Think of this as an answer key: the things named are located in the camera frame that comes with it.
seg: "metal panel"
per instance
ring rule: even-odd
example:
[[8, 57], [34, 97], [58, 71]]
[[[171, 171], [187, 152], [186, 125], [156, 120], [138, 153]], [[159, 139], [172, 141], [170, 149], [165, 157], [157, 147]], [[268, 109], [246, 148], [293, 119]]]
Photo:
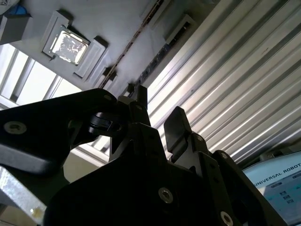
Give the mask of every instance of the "metal panel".
[[301, 2], [221, 0], [149, 86], [162, 123], [179, 105], [210, 151], [236, 162], [301, 135]]

